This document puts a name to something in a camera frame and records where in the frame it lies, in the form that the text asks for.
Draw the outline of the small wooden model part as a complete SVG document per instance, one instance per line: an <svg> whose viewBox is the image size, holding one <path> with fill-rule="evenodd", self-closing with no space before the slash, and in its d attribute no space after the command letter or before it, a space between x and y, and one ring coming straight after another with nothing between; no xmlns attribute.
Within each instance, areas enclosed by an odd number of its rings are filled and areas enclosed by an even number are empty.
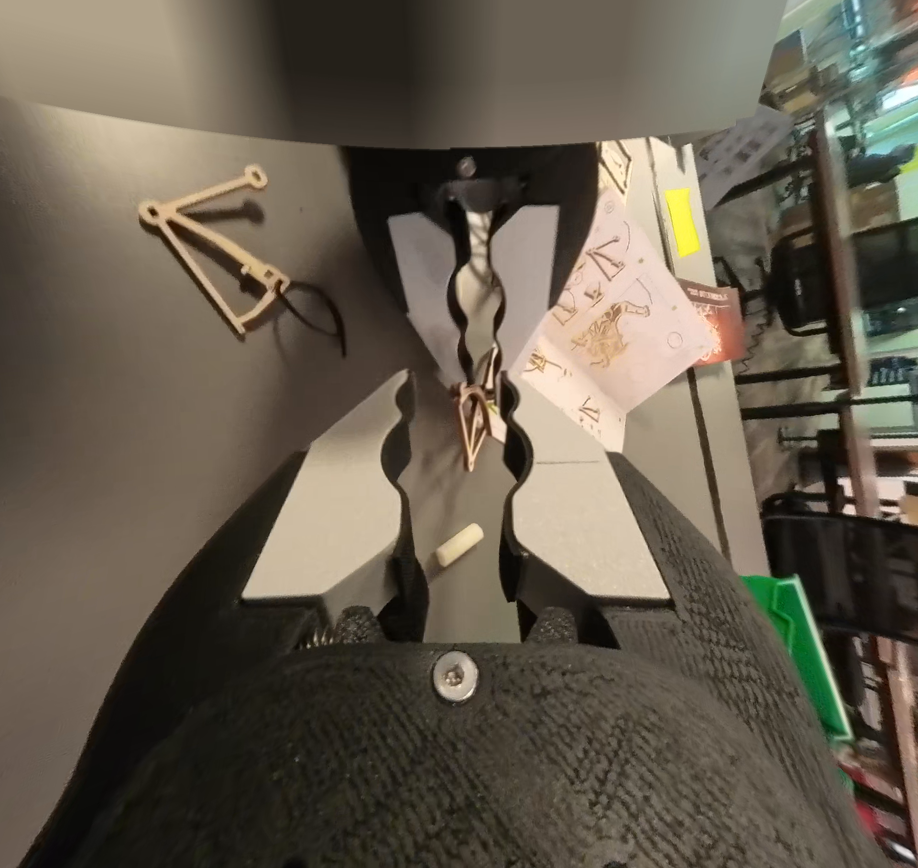
<svg viewBox="0 0 918 868"><path fill-rule="evenodd" d="M466 472L476 461L488 439L504 443L506 425L500 412L498 392L499 346L490 347L473 370L470 380L451 388L453 409Z"/></svg>

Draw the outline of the printed instruction sheet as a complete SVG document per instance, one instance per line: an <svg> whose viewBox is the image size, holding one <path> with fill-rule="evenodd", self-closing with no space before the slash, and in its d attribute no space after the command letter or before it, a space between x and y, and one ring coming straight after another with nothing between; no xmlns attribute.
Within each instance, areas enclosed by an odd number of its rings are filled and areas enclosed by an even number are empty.
<svg viewBox="0 0 918 868"><path fill-rule="evenodd" d="M511 369L608 452L627 414L706 357L709 325L613 189L556 304Z"/></svg>

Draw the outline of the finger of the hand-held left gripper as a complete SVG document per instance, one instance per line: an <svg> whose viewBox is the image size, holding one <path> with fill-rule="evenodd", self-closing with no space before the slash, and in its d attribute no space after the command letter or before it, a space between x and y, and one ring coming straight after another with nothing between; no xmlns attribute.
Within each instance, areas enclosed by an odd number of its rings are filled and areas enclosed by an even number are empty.
<svg viewBox="0 0 918 868"><path fill-rule="evenodd" d="M499 283L494 339L499 367L510 372L549 310L559 208L520 208L493 235L490 265Z"/></svg>
<svg viewBox="0 0 918 868"><path fill-rule="evenodd" d="M456 300L453 236L421 212L388 218L407 320L442 375L465 375L461 360L464 314Z"/></svg>

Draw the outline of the yellow sticky note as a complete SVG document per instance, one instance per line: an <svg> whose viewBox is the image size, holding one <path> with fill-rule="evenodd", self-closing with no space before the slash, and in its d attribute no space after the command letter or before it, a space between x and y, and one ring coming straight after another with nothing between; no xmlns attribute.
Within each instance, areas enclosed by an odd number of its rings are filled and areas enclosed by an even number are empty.
<svg viewBox="0 0 918 868"><path fill-rule="evenodd" d="M699 252L701 242L695 224L690 189L667 189L665 199L678 256L686 257Z"/></svg>

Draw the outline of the dark red printed card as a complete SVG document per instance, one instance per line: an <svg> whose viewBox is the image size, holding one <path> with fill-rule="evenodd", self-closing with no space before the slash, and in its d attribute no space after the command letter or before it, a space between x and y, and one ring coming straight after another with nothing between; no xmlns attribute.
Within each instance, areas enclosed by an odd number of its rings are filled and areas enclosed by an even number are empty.
<svg viewBox="0 0 918 868"><path fill-rule="evenodd" d="M711 287L686 279L681 279L679 283L710 332L711 345L695 367L741 360L744 355L744 319L739 290Z"/></svg>

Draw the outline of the green plastic bin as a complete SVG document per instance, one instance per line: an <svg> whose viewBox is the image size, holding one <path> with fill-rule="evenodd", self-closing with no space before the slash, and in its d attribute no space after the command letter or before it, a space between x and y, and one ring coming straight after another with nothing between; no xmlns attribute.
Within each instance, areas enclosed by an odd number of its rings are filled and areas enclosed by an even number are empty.
<svg viewBox="0 0 918 868"><path fill-rule="evenodd" d="M851 744L854 733L843 697L799 576L741 575L740 580L793 662L829 743Z"/></svg>

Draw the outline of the wooden cutout sheet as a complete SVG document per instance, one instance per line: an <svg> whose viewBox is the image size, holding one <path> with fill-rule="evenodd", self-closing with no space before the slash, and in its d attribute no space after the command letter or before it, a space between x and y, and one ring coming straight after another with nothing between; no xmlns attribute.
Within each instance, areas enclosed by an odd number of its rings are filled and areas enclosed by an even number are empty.
<svg viewBox="0 0 918 868"><path fill-rule="evenodd" d="M612 140L598 143L597 150L600 191L614 189L626 201L634 168L634 158L629 148L621 140Z"/></svg>

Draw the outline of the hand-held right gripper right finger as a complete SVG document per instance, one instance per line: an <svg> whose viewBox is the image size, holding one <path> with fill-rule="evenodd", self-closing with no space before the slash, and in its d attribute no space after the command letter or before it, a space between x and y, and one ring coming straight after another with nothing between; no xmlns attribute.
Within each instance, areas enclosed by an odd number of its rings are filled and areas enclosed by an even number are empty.
<svg viewBox="0 0 918 868"><path fill-rule="evenodd" d="M599 440L522 379L503 379L506 497L499 577L531 612L671 608L670 591Z"/></svg>

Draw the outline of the wooden triangular frame part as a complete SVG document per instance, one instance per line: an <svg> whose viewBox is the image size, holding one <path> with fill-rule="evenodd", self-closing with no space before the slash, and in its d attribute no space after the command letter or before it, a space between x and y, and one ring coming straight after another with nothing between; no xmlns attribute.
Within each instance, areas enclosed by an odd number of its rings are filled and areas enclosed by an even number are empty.
<svg viewBox="0 0 918 868"><path fill-rule="evenodd" d="M261 260L222 232L206 226L192 216L191 210L245 189L263 190L268 183L264 169L251 164L244 168L240 176L230 180L180 198L162 201L147 199L138 208L141 223L154 229L167 242L211 306L241 341L287 292L291 279L280 268ZM249 283L254 287L259 298L249 311L237 313L230 307L186 246L186 237L193 238L196 243L203 242L225 256L240 283Z"/></svg>

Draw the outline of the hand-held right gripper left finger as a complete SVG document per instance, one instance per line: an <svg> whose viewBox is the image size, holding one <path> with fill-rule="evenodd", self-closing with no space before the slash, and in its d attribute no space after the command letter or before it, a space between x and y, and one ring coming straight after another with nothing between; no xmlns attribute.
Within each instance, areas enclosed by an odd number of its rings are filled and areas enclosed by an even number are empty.
<svg viewBox="0 0 918 868"><path fill-rule="evenodd" d="M421 642L430 594L409 500L416 384L396 372L305 451L240 598L313 605L334 625L351 607L382 615L392 640Z"/></svg>

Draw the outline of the black rubber band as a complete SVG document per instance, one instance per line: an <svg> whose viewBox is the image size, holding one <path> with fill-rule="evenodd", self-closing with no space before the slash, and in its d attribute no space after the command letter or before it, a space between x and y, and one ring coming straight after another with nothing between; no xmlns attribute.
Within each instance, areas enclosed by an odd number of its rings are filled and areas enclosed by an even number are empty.
<svg viewBox="0 0 918 868"><path fill-rule="evenodd" d="M291 280L276 289L284 310L307 330L333 340L343 359L348 357L347 331L337 303L324 288L306 280Z"/></svg>

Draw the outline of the white wax stick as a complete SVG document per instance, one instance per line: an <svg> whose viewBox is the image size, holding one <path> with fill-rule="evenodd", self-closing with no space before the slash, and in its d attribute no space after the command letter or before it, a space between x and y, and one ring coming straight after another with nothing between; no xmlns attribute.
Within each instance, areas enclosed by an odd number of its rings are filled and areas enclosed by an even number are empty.
<svg viewBox="0 0 918 868"><path fill-rule="evenodd" d="M476 548L484 538L483 529L472 523L442 542L434 551L433 558L439 569L446 569Z"/></svg>

